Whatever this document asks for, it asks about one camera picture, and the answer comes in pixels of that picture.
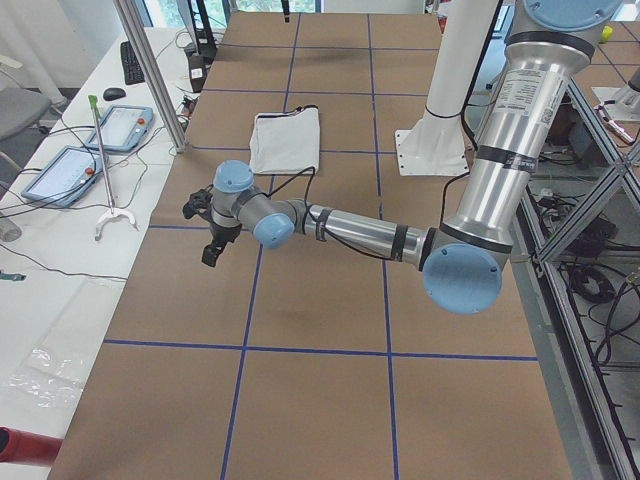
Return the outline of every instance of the white cloth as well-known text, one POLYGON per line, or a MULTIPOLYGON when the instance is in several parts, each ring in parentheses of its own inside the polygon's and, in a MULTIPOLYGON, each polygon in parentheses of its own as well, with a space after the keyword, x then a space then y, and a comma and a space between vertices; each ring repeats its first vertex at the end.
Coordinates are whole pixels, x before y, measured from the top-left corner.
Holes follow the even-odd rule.
POLYGON ((254 173, 294 174, 320 163, 318 107, 307 105, 287 113, 259 113, 251 135, 254 173))

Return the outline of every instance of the light blue cap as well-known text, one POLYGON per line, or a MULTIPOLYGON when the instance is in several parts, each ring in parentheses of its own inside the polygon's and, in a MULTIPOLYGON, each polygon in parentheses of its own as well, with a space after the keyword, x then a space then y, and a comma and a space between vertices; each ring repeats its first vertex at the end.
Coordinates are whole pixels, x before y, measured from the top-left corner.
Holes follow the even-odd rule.
POLYGON ((253 236, 268 249, 278 248, 295 230, 293 222, 284 213, 272 213, 261 219, 253 229, 253 236))
POLYGON ((422 270, 427 294, 453 313, 478 313, 493 305, 502 288, 502 271, 486 251, 452 243, 427 257, 422 270))
POLYGON ((239 193, 253 186, 253 172, 240 160, 227 160, 216 169, 213 186, 224 193, 239 193))
POLYGON ((608 20, 622 0, 525 0, 524 8, 536 23, 558 32, 577 32, 608 20))

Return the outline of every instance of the computer mouse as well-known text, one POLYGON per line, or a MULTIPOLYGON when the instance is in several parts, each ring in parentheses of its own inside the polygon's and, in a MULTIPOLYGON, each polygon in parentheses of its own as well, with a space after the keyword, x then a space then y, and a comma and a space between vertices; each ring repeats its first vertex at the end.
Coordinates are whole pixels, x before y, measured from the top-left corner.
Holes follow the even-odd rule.
POLYGON ((127 92, 125 92, 122 88, 118 87, 109 87, 102 94, 102 98, 104 98, 107 102, 112 100, 117 100, 122 97, 126 97, 127 92))

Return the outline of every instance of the red cylinder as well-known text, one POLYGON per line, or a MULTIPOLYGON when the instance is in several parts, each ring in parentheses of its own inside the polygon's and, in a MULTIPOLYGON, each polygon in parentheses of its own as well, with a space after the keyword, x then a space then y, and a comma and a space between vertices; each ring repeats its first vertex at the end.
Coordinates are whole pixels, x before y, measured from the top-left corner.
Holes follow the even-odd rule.
POLYGON ((0 462, 53 465, 62 439, 0 427, 0 462))

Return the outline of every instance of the keyboard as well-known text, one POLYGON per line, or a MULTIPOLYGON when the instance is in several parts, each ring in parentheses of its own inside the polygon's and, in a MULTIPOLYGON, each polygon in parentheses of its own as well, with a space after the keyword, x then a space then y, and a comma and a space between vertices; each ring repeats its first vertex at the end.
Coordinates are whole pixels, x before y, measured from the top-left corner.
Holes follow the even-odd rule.
POLYGON ((122 61, 122 70, 124 72, 125 85, 133 85, 144 82, 144 73, 140 62, 136 58, 131 42, 126 41, 120 44, 120 60, 122 61))

